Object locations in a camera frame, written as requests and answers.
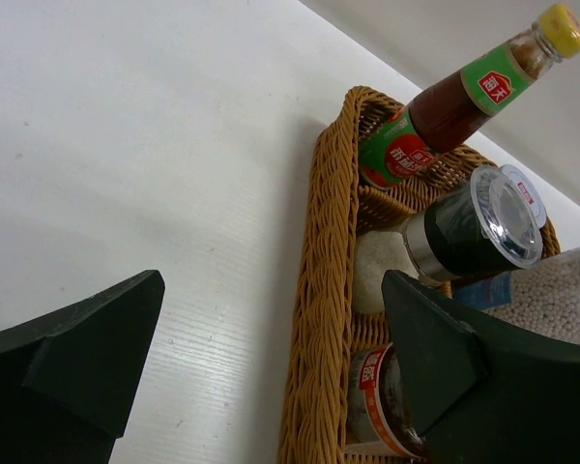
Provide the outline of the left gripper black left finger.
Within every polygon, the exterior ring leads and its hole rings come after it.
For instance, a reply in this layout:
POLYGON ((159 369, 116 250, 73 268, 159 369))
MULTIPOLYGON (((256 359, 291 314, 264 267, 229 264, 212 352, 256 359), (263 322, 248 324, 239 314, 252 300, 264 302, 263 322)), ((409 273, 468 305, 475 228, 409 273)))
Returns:
POLYGON ((106 463, 164 295, 159 271, 0 331, 0 463, 106 463))

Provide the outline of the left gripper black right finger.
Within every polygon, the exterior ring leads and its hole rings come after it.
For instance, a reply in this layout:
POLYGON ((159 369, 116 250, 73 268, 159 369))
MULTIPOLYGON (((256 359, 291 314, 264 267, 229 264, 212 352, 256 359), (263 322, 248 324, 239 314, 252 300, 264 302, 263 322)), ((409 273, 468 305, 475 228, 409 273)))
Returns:
POLYGON ((382 281, 413 425, 434 463, 580 463, 580 346, 382 281))

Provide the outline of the orange label white lid jar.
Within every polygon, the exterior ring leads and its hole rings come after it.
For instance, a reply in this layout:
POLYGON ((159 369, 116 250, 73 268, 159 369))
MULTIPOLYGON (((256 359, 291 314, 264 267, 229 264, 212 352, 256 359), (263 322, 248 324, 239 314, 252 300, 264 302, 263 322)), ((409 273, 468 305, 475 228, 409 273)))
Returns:
POLYGON ((392 344, 357 353, 351 361, 345 452, 426 459, 406 401, 392 344))

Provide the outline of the white peppercorn jar blue label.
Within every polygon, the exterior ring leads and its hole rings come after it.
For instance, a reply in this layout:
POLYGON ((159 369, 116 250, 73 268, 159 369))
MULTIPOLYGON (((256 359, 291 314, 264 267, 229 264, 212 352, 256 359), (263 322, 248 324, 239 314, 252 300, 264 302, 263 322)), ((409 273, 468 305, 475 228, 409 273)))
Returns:
POLYGON ((453 298, 524 330, 580 345, 580 247, 457 289, 453 298))

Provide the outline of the clear lid salt grinder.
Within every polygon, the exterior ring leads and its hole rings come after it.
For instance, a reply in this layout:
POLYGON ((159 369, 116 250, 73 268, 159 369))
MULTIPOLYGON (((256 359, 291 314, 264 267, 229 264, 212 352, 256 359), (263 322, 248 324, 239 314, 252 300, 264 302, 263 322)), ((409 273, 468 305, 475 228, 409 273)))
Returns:
POLYGON ((423 211, 359 236, 352 308, 364 315, 384 311, 388 270, 438 287, 529 269, 542 251, 540 227, 520 188, 502 169, 482 165, 423 211))

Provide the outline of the red sauce bottle yellow cap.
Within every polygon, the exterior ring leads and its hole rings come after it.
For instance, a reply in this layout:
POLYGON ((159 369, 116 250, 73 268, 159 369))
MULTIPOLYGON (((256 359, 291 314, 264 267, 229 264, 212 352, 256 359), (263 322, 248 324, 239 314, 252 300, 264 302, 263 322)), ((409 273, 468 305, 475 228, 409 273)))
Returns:
POLYGON ((358 149, 359 173, 390 189, 458 148, 555 64, 580 53, 580 21, 555 4, 533 24, 393 113, 358 149))

